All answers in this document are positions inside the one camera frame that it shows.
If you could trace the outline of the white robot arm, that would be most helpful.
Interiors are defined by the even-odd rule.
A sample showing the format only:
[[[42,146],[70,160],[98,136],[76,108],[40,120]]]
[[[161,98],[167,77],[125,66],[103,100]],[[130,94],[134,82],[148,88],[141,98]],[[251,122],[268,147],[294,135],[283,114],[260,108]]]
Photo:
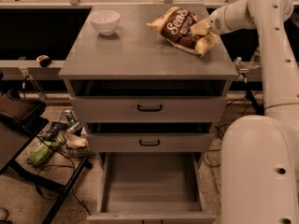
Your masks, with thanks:
[[[263,77],[263,115],[237,119],[222,139],[222,224],[299,224],[299,68],[284,29],[292,11],[292,0],[239,0],[202,22],[217,35],[256,29]]]

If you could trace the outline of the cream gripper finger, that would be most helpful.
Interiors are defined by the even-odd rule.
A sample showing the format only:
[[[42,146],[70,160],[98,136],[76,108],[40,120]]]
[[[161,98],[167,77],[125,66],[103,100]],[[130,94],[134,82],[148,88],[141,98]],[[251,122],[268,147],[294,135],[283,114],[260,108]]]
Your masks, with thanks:
[[[190,30],[193,35],[207,35],[211,31],[211,25],[207,19],[204,19],[192,25]]]

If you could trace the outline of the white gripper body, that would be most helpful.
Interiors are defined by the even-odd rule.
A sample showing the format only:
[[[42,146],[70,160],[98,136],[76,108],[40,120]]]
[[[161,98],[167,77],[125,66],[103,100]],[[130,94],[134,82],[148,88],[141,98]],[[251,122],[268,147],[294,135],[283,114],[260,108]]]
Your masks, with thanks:
[[[211,32],[216,35],[224,35],[231,32],[225,20],[226,9],[227,6],[219,7],[215,9],[208,17]]]

